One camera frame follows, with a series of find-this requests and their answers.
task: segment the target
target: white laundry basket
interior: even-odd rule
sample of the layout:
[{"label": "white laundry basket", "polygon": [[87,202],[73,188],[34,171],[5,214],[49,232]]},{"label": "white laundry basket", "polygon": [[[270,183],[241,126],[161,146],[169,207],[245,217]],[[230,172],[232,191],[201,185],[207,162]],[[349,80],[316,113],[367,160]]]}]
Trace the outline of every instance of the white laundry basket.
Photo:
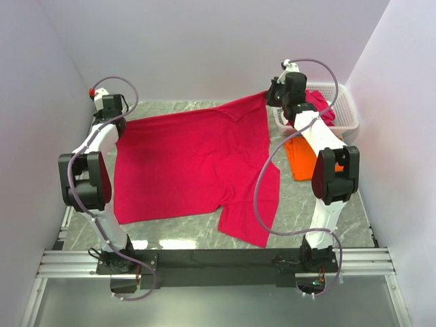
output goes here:
[{"label": "white laundry basket", "polygon": [[[307,89],[312,91],[319,91],[324,96],[324,98],[331,102],[334,97],[334,84],[333,83],[307,83]],[[339,95],[336,104],[333,106],[333,111],[336,114],[336,119],[334,120],[334,126],[329,127],[331,131],[336,135],[340,136],[346,131],[357,128],[359,122],[357,119],[357,110],[354,105],[351,95],[348,90],[342,84],[339,85]],[[290,126],[283,123],[283,109],[272,108],[272,113],[274,114],[275,123],[279,128],[279,133],[281,135],[291,135],[296,130]]]}]

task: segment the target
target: red shirt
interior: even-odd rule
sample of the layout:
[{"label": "red shirt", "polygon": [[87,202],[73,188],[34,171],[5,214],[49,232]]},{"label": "red shirt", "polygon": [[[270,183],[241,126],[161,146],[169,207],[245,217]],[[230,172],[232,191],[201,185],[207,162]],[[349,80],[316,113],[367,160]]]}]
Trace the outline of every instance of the red shirt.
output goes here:
[{"label": "red shirt", "polygon": [[[265,247],[253,194],[268,158],[264,93],[215,108],[127,123],[116,146],[114,210],[119,223],[211,213],[222,206],[218,230]],[[259,194],[272,226],[280,171],[269,165]]]}]

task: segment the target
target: wall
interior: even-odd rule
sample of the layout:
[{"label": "wall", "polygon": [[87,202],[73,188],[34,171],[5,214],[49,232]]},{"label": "wall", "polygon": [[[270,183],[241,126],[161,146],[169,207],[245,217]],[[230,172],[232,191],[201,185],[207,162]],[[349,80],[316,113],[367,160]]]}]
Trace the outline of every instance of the wall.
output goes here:
[{"label": "wall", "polygon": [[436,317],[435,10],[392,0],[347,83],[360,112],[360,189],[415,326]]},{"label": "wall", "polygon": [[118,74],[142,99],[232,99],[267,89],[288,58],[345,83],[389,0],[41,2],[87,85]]},{"label": "wall", "polygon": [[38,2],[0,10],[0,325],[17,326],[65,207],[57,157],[91,122],[87,90]]}]

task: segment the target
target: gray marble tabletop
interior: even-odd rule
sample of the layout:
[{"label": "gray marble tabletop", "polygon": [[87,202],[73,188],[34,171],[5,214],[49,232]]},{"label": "gray marble tabletop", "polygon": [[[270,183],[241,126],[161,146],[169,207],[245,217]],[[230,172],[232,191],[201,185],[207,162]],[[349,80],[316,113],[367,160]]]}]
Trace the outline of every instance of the gray marble tabletop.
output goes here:
[{"label": "gray marble tabletop", "polygon": [[[174,101],[140,102],[127,120],[157,116],[171,112],[183,112],[217,106],[223,102],[214,101]],[[283,136],[279,135],[272,110],[268,108],[270,130],[270,151]],[[108,153],[106,167],[113,181],[116,149]],[[273,160],[281,171],[280,201],[273,229],[289,232],[308,228],[311,224],[315,197],[310,181],[296,182],[292,177],[290,163],[284,149]],[[123,225],[136,249],[243,249],[255,248],[236,238],[217,231],[221,209],[214,213],[154,221],[143,221]],[[337,234],[344,247],[373,247],[371,229],[359,193],[352,196],[339,217]],[[299,247],[302,236],[282,237],[270,235],[267,247]],[[99,248],[97,235],[88,221],[78,213],[69,219],[67,236],[63,249],[85,250]]]}]

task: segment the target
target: orange cloth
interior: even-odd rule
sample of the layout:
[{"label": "orange cloth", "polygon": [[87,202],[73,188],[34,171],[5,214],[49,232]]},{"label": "orange cloth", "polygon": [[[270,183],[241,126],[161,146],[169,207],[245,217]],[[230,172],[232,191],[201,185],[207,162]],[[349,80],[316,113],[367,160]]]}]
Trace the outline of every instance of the orange cloth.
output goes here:
[{"label": "orange cloth", "polygon": [[[284,145],[295,181],[310,181],[316,164],[316,155],[303,137],[292,138]],[[343,167],[336,165],[337,172]]]}]

